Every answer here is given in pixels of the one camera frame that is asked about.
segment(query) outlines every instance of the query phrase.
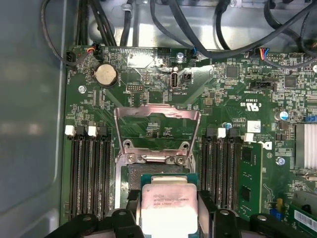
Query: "silver heatsink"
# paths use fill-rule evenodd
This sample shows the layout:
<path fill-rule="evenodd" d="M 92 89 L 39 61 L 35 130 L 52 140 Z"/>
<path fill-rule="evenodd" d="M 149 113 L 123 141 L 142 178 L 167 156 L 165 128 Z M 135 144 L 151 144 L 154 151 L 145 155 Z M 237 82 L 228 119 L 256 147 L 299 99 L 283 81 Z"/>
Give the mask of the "silver heatsink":
<path fill-rule="evenodd" d="M 303 169 L 317 169 L 317 124 L 296 125 L 295 165 Z"/>

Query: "motherboard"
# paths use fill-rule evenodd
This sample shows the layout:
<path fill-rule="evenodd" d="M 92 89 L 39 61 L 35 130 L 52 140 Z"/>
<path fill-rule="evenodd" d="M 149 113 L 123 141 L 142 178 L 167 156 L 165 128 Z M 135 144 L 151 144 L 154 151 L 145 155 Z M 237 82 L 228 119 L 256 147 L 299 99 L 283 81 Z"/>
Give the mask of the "motherboard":
<path fill-rule="evenodd" d="M 267 58 L 295 65 L 304 55 Z M 67 73 L 61 224 L 125 207 L 141 175 L 183 173 L 197 173 L 199 190 L 243 219 L 263 212 L 304 224 L 289 207 L 295 191 L 317 192 L 316 72 L 251 52 L 90 51 Z"/>

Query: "black cable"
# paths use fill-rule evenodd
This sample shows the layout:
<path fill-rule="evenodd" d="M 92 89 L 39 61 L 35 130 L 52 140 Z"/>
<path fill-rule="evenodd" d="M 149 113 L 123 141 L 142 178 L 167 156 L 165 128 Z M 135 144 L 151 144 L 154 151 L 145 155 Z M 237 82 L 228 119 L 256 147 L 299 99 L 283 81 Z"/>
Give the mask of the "black cable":
<path fill-rule="evenodd" d="M 301 67 L 305 67 L 305 66 L 308 66 L 310 65 L 312 62 L 316 62 L 316 58 L 312 58 L 304 63 L 300 63 L 300 64 L 297 64 L 297 65 L 280 65 L 278 63 L 275 63 L 273 61 L 270 61 L 269 59 L 265 58 L 264 61 L 274 67 L 277 67 L 277 68 L 283 68 L 283 69 L 297 69 L 297 68 L 301 68 Z"/>
<path fill-rule="evenodd" d="M 91 7 L 93 14 L 95 16 L 95 19 L 96 19 L 96 22 L 98 25 L 98 29 L 100 31 L 101 38 L 103 39 L 104 45 L 109 46 L 110 44 L 109 44 L 109 40 L 107 38 L 106 30 L 104 28 L 103 23 L 101 22 L 101 18 L 100 18 L 100 15 L 98 14 L 98 10 L 97 10 L 96 6 L 93 4 L 92 0 L 90 0 L 90 7 Z"/>
<path fill-rule="evenodd" d="M 126 4 L 132 4 L 132 3 L 133 3 L 133 0 L 128 0 Z M 131 12 L 125 11 L 123 31 L 122 31 L 122 35 L 120 39 L 120 46 L 128 45 L 128 39 L 129 39 L 129 33 L 130 33 L 130 27 L 131 27 L 131 18 L 132 18 Z"/>
<path fill-rule="evenodd" d="M 218 13 L 216 16 L 216 34 L 218 37 L 218 40 L 223 47 L 224 50 L 230 50 L 229 46 L 227 45 L 226 41 L 224 40 L 222 30 L 221 30 L 221 18 L 222 18 L 222 12 Z"/>
<path fill-rule="evenodd" d="M 76 35 L 75 35 L 75 44 L 81 45 L 81 22 L 82 22 L 82 7 L 83 0 L 79 0 L 77 8 L 77 25 L 76 25 Z"/>
<path fill-rule="evenodd" d="M 267 23 L 270 25 L 270 27 L 272 27 L 274 30 L 278 29 L 280 26 L 282 26 L 281 23 L 279 23 L 275 17 L 273 16 L 272 12 L 271 12 L 271 4 L 272 4 L 272 0 L 267 0 L 265 5 L 264 5 L 264 17 L 267 21 Z M 290 38 L 292 38 L 293 41 L 295 41 L 297 48 L 299 50 L 299 52 L 303 52 L 303 48 L 301 46 L 301 39 L 300 36 L 293 30 L 291 29 L 285 29 L 282 34 L 285 34 L 287 36 L 289 36 Z"/>
<path fill-rule="evenodd" d="M 105 14 L 103 8 L 101 7 L 101 4 L 100 4 L 99 0 L 91 0 L 91 5 L 95 5 L 95 7 L 96 7 L 96 9 L 97 9 L 97 11 L 98 11 L 98 13 L 99 13 L 99 15 L 101 17 L 101 22 L 105 26 L 110 45 L 111 46 L 117 46 L 117 43 L 115 41 L 111 26 L 110 26 L 110 23 L 109 23 L 109 20 L 108 20 L 106 14 Z"/>
<path fill-rule="evenodd" d="M 57 52 L 57 50 L 55 49 L 52 40 L 50 38 L 49 35 L 49 31 L 46 25 L 46 7 L 49 4 L 51 0 L 44 0 L 41 6 L 41 24 L 42 24 L 42 30 L 43 30 L 43 34 L 45 37 L 45 40 L 49 46 L 49 48 L 52 50 L 53 54 L 60 60 L 62 61 L 64 64 L 69 65 L 69 66 L 76 66 L 79 63 L 81 63 L 82 61 L 84 61 L 84 59 L 86 58 L 86 56 L 88 55 L 88 53 L 83 54 L 77 61 L 75 62 L 69 62 L 65 59 L 63 59 L 59 53 Z"/>
<path fill-rule="evenodd" d="M 81 19 L 81 44 L 88 45 L 88 0 L 82 0 L 82 19 Z"/>
<path fill-rule="evenodd" d="M 216 27 L 216 34 L 217 34 L 217 38 L 221 44 L 221 46 L 223 47 L 224 50 L 229 50 L 229 46 L 227 45 L 223 34 L 222 34 L 222 30 L 221 30 L 221 18 L 222 18 L 222 14 L 224 14 L 227 11 L 227 8 L 230 4 L 230 0 L 219 0 L 216 9 L 214 11 L 215 15 L 216 15 L 216 23 L 215 23 L 215 27 Z"/>
<path fill-rule="evenodd" d="M 225 6 L 226 4 L 227 4 L 227 3 L 224 2 L 224 1 L 220 1 L 220 2 L 219 2 L 219 4 L 218 4 L 219 9 L 216 8 L 216 10 L 215 10 L 215 13 L 217 14 L 217 17 L 220 16 L 220 18 L 221 18 L 222 13 L 223 13 L 224 11 L 226 11 L 226 6 Z M 304 19 L 303 26 L 302 26 L 302 30 L 303 30 L 304 32 L 305 32 L 305 25 L 304 25 L 304 24 L 305 24 L 305 20 L 307 20 L 306 17 L 305 17 L 305 19 Z M 224 40 L 223 35 L 222 35 L 221 19 L 220 19 L 220 21 L 218 21 L 218 25 L 217 25 L 217 23 L 216 23 L 216 32 L 217 32 L 217 37 L 218 37 L 218 39 L 219 39 L 219 42 L 220 42 L 221 46 L 222 46 L 225 50 L 230 50 L 230 48 L 228 47 L 228 45 L 227 45 L 227 43 L 226 43 L 226 41 Z M 298 65 L 280 65 L 280 64 L 278 64 L 278 63 L 275 63 L 275 62 L 270 61 L 270 60 L 267 59 L 267 58 L 265 58 L 264 61 L 265 61 L 266 63 L 268 63 L 268 64 L 274 66 L 274 67 L 277 67 L 277 68 L 282 68 L 282 69 L 297 69 L 297 68 L 301 68 L 301 67 L 305 67 L 305 66 L 310 65 L 312 62 L 316 61 L 316 59 L 310 59 L 310 60 L 308 60 L 308 61 L 306 61 L 306 62 L 304 62 L 304 63 L 298 64 Z"/>
<path fill-rule="evenodd" d="M 151 10 L 151 17 L 153 20 L 153 23 L 155 24 L 155 26 L 166 36 L 168 36 L 169 38 L 173 39 L 174 41 L 180 43 L 181 45 L 185 46 L 186 48 L 192 49 L 193 46 L 182 41 L 181 39 L 179 39 L 178 37 L 176 37 L 175 35 L 173 35 L 172 33 L 170 33 L 165 27 L 163 27 L 163 25 L 159 22 L 159 20 L 156 18 L 155 16 L 155 0 L 150 0 L 150 10 Z"/>
<path fill-rule="evenodd" d="M 276 29 L 275 31 L 271 32 L 267 36 L 263 37 L 262 39 L 253 42 L 247 46 L 231 50 L 231 51 L 223 51 L 223 52 L 208 52 L 206 48 L 202 45 L 202 43 L 199 41 L 199 39 L 196 37 L 195 33 L 189 26 L 183 12 L 181 11 L 178 3 L 176 0 L 169 0 L 169 7 L 179 25 L 179 27 L 182 29 L 184 34 L 188 37 L 188 39 L 192 42 L 192 44 L 197 48 L 198 51 L 200 51 L 204 56 L 208 58 L 213 59 L 221 59 L 221 58 L 230 58 L 232 56 L 238 55 L 243 52 L 247 52 L 253 48 L 257 48 L 259 46 L 264 45 L 265 43 L 271 41 L 276 36 L 278 36 L 281 32 L 283 32 L 285 29 L 287 29 L 289 26 L 294 24 L 296 21 L 298 21 L 302 16 L 310 12 L 314 7 L 317 6 L 317 1 L 311 3 L 307 7 L 305 7 L 303 10 L 301 10 L 299 13 L 297 13 L 295 16 L 293 16 L 291 19 L 289 19 L 286 23 L 284 23 L 281 27 Z"/>

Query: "blue connector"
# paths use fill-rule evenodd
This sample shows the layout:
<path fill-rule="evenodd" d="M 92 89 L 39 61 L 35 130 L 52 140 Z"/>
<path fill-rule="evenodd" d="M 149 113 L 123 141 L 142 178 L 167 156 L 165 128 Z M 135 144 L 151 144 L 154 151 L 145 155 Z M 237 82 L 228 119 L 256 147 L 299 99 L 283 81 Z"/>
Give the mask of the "blue connector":
<path fill-rule="evenodd" d="M 283 214 L 280 213 L 276 208 L 272 208 L 269 211 L 270 215 L 276 217 L 279 221 L 283 219 Z"/>
<path fill-rule="evenodd" d="M 305 122 L 317 122 L 317 116 L 305 117 Z"/>

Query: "usb port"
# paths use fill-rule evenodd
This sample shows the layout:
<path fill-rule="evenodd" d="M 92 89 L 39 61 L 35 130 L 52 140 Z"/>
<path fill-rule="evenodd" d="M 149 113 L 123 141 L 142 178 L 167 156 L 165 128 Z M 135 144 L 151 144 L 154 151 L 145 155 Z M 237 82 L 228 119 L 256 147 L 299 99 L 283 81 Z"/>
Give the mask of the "usb port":
<path fill-rule="evenodd" d="M 178 85 L 178 74 L 173 72 L 170 75 L 170 86 L 172 88 L 177 88 L 177 85 Z"/>

